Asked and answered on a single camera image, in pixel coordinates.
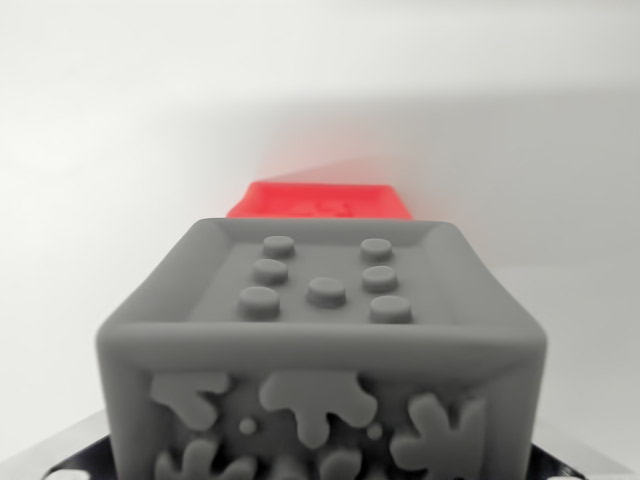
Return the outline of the black-padded silver gripper right finger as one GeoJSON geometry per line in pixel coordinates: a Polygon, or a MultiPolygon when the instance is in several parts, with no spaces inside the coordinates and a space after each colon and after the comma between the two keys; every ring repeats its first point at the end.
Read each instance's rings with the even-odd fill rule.
{"type": "Polygon", "coordinates": [[[529,479],[638,479],[639,474],[561,433],[535,433],[529,479]]]}

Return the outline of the black-padded silver gripper left finger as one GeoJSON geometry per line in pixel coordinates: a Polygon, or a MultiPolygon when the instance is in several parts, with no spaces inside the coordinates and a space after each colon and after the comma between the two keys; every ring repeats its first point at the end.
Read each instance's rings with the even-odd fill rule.
{"type": "Polygon", "coordinates": [[[90,479],[116,479],[104,410],[73,424],[1,462],[2,479],[45,479],[62,470],[80,470],[90,479]]]}

